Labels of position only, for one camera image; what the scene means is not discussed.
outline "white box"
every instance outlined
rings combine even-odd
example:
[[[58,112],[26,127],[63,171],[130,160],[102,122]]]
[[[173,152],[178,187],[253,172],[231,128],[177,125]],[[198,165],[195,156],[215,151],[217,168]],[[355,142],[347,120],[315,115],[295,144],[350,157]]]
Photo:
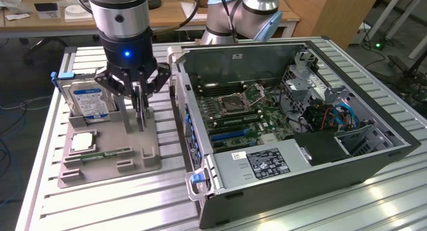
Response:
[[[58,19],[62,17],[62,10],[58,3],[35,3],[34,6],[42,20]]]
[[[363,41],[363,38],[366,37],[368,33],[372,30],[372,26],[368,25],[365,22],[361,24],[358,33],[355,34],[353,41],[351,41],[351,45],[359,45]]]
[[[67,23],[94,20],[93,14],[90,14],[78,4],[66,8],[65,19]]]

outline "sticker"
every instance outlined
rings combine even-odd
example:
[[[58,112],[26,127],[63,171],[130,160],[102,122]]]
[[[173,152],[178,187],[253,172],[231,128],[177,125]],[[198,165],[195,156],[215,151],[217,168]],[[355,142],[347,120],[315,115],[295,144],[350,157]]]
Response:
[[[249,153],[246,157],[259,180],[291,172],[278,148]]]
[[[25,19],[29,17],[30,17],[30,15],[27,13],[18,14],[18,15],[6,15],[7,20],[21,20],[21,19]]]
[[[243,121],[257,120],[258,118],[259,118],[259,115],[247,116],[243,118]]]
[[[243,54],[242,54],[242,53],[233,55],[233,59],[234,59],[234,60],[239,60],[239,59],[242,59],[242,58],[243,58]]]
[[[103,91],[101,88],[74,91],[82,115],[89,119],[101,119],[109,116],[109,108],[102,96]]]
[[[241,123],[241,122],[242,122],[242,119],[237,119],[237,120],[226,121],[223,122],[223,124],[229,125],[229,124]]]
[[[231,154],[234,160],[241,160],[247,157],[247,152],[235,152]]]

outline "blue hard drive label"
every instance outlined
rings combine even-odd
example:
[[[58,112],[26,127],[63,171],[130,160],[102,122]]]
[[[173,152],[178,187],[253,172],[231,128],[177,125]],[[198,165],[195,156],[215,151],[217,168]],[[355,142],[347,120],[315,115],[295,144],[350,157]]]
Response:
[[[73,92],[82,115],[87,119],[102,119],[109,116],[109,107],[102,100],[101,88],[82,89]]]
[[[247,153],[246,157],[251,164],[255,177],[259,180],[291,172],[278,148],[273,148],[261,152]]]

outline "aluminum profile table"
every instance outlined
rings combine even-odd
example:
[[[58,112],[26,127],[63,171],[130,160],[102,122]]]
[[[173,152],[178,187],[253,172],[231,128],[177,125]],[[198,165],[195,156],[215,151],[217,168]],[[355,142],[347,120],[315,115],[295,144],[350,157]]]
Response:
[[[274,41],[289,41],[289,38]],[[427,227],[427,121],[329,40],[313,42],[422,142],[402,161],[385,167],[365,183],[210,229],[421,230]],[[155,44],[159,62],[167,48],[193,43]],[[102,47],[67,53],[62,72],[87,73],[106,64]],[[333,86],[341,81],[322,63],[319,72]],[[155,109],[162,169],[58,188],[70,109],[55,90],[33,168],[17,230],[198,230],[198,211],[185,184],[185,159],[173,113],[170,87],[150,99]]]

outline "blue latch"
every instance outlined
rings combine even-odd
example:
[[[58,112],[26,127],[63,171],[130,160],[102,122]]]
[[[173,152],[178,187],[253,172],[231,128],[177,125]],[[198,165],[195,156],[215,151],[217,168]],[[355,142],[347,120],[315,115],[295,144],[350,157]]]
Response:
[[[61,75],[59,75],[59,78],[62,80],[73,80],[75,78],[77,74],[74,72],[63,72]]]
[[[58,76],[59,74],[57,72],[51,72],[51,82],[58,88],[59,92],[62,92],[61,87],[59,87],[59,82],[58,82]]]
[[[203,173],[195,173],[193,176],[191,176],[191,183],[193,184],[199,184],[199,183],[203,183],[206,181],[206,176]]]

